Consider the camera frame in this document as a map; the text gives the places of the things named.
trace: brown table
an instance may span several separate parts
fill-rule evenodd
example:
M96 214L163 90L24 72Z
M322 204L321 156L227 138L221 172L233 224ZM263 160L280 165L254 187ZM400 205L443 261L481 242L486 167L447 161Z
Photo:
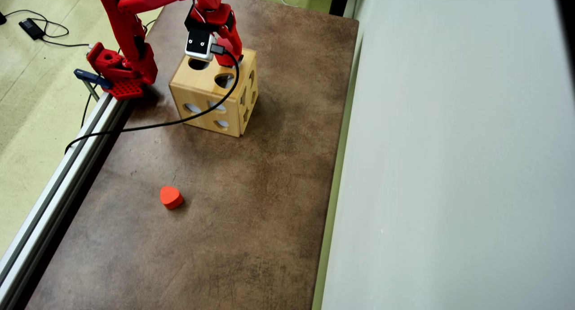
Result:
M241 138L179 124L122 134L28 303L30 309L308 309L358 22L224 0L257 51L260 95ZM177 119L168 81L191 2L148 42L155 95L127 127ZM160 188L185 202L166 210Z

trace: wooden shape sorter box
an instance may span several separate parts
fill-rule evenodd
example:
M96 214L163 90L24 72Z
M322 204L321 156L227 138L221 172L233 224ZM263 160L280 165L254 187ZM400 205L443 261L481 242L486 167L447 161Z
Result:
M243 50L238 85L221 106L185 124L240 137L257 100L256 52ZM184 56L170 81L170 91L181 118L205 111L220 101L234 84L236 70L217 62L202 62Z

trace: power adapter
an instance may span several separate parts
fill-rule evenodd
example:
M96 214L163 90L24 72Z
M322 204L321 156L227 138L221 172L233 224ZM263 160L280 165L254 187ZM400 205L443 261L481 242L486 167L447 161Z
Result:
M44 31L30 18L24 19L19 22L18 25L20 25L33 40L37 40L45 35Z

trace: white wall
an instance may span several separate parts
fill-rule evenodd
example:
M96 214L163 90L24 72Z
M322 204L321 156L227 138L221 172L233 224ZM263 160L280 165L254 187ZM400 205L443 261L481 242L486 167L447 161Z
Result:
M323 309L575 308L554 0L373 1Z

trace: circular hole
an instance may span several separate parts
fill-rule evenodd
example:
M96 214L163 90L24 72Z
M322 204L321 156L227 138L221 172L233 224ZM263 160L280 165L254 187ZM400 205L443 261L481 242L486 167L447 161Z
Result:
M234 82L234 75L232 73L218 74L216 77L214 77L214 81L219 87L227 89L228 87L232 86L232 83Z
M190 58L190 60L187 62L187 64L195 69L195 70L203 70L205 68L207 68L210 65L210 62L205 62L205 61L200 61L200 60L196 60L195 58Z
M216 121L214 121L214 124L216 124L216 126L218 126L220 128L228 128L228 126L229 126L228 122L225 120L216 120Z
M209 102L209 104L210 104L210 108L213 107L213 106L215 106L215 105L217 105L217 102L214 102L214 101L208 101L208 102ZM219 106L216 107L216 110L225 111L225 110L226 110L226 107L224 107L224 104L222 103L221 105L219 105Z
M193 112L193 113L197 113L197 114L198 114L198 113L201 113L201 112L202 112L202 110L201 110L198 106L193 105L193 104L191 104L191 103L185 103L183 106L186 107L188 110L190 110L190 111Z

